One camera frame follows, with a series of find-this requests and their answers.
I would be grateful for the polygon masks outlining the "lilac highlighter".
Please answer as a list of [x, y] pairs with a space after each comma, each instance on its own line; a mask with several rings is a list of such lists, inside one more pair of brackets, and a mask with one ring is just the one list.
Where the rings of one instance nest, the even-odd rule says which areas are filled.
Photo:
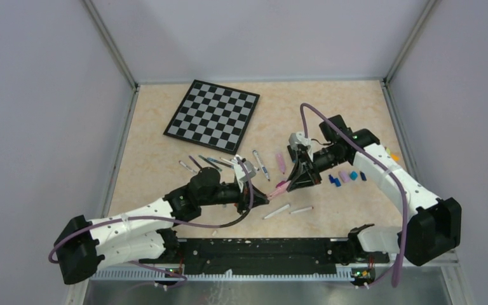
[[287, 171], [287, 167], [286, 167], [286, 163], [285, 163], [285, 159], [283, 157], [283, 154], [281, 152], [277, 152], [275, 154], [275, 157], [276, 157], [276, 162], [277, 162], [277, 165], [278, 165], [280, 172], [285, 175], [285, 173]]

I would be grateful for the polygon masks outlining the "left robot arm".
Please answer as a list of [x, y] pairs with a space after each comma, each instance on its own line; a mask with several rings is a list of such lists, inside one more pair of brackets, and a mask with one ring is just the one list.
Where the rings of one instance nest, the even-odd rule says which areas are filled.
[[267, 195], [251, 184], [254, 175], [238, 170], [234, 181], [225, 183], [218, 170], [206, 167], [184, 186], [143, 207], [101, 219], [74, 217], [54, 242], [48, 260], [59, 266], [66, 285], [126, 262], [172, 262], [179, 252], [174, 226], [204, 227], [193, 221], [203, 206], [234, 204], [239, 217], [225, 224], [230, 227], [252, 208], [269, 204]]

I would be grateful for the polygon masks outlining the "purple gel pen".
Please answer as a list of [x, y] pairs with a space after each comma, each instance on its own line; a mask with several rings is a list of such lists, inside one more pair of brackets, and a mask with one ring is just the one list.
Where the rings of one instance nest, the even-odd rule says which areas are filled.
[[203, 167], [196, 161], [191, 155], [188, 156], [188, 158], [195, 164], [195, 166], [198, 167], [198, 169], [202, 169]]

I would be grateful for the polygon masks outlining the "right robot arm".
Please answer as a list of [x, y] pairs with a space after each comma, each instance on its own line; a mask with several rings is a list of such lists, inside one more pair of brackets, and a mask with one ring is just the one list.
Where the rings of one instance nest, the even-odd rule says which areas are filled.
[[409, 175], [368, 129], [353, 131], [342, 116], [320, 123], [328, 145], [313, 150], [304, 132], [292, 133], [288, 150], [295, 165], [288, 178], [287, 191], [321, 183], [320, 174], [349, 163], [396, 206], [402, 215], [401, 227], [366, 224], [352, 229], [347, 253], [363, 262], [373, 252], [402, 254], [415, 266], [422, 266], [456, 248], [461, 242], [461, 205], [454, 198], [442, 199]]

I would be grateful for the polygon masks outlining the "thin marker pink cap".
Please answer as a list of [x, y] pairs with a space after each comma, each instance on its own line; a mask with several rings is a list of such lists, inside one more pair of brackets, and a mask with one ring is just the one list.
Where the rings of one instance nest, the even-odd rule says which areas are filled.
[[290, 184], [289, 181], [285, 181], [284, 183], [280, 183], [279, 185], [277, 185], [276, 189], [268, 195], [268, 199], [272, 200], [277, 196], [285, 193], [287, 191], [287, 187], [289, 184]]

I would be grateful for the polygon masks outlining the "light blue highlighter cap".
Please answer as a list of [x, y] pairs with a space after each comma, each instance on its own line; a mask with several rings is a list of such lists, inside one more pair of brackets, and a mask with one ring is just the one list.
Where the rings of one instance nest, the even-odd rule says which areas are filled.
[[350, 174], [349, 174], [349, 177], [351, 180], [356, 180], [358, 178], [359, 174], [356, 172], [356, 171], [352, 171]]

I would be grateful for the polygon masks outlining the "white marker red cap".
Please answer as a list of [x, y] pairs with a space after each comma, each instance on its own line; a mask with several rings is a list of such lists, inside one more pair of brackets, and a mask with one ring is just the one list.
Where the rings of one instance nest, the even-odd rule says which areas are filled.
[[293, 214], [298, 214], [298, 213], [302, 213], [302, 212], [307, 212], [307, 211], [311, 211], [313, 210], [314, 207], [310, 206], [310, 207], [305, 207], [305, 208], [300, 208], [300, 209], [297, 209], [297, 210], [293, 210], [291, 212], [289, 212], [290, 215], [293, 215]]

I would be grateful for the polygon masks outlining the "lilac highlighter cap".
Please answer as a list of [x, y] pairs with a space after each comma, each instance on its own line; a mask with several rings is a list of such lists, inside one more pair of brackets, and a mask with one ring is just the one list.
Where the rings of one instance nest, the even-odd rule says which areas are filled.
[[343, 183], [347, 183], [350, 181], [350, 177], [346, 171], [339, 171], [339, 178]]

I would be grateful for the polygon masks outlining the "white marker blue cap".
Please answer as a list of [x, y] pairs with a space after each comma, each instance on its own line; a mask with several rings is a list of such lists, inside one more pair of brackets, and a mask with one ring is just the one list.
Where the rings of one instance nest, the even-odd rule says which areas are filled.
[[269, 172], [264, 164], [264, 162], [262, 161], [261, 159], [261, 156], [259, 154], [259, 152], [257, 150], [253, 150], [252, 151], [252, 154], [254, 155], [258, 165], [259, 165], [259, 168], [261, 169], [262, 173], [265, 175], [265, 178], [267, 179], [267, 181], [270, 181], [271, 178], [270, 178], [270, 175], [269, 175]]

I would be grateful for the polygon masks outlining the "green gel pen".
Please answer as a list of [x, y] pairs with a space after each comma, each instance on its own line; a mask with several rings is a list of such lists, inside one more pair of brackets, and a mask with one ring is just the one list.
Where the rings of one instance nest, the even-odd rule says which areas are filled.
[[205, 163], [207, 163], [208, 165], [210, 165], [211, 167], [215, 168], [216, 170], [218, 170], [219, 172], [222, 171], [222, 168], [220, 168], [219, 166], [217, 166], [214, 162], [208, 160], [206, 157], [202, 156], [202, 155], [198, 155], [198, 157], [203, 160]]

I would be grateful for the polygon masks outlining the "blue gel pen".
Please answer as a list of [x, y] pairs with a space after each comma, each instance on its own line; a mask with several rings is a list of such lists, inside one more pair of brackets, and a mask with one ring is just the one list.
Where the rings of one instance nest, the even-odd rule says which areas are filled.
[[233, 165], [230, 164], [230, 163], [226, 163], [226, 162], [223, 162], [223, 161], [218, 161], [214, 158], [207, 158], [208, 161], [212, 162], [212, 163], [216, 163], [218, 165], [222, 165], [222, 166], [225, 166], [225, 167], [228, 167], [228, 168], [233, 168]]

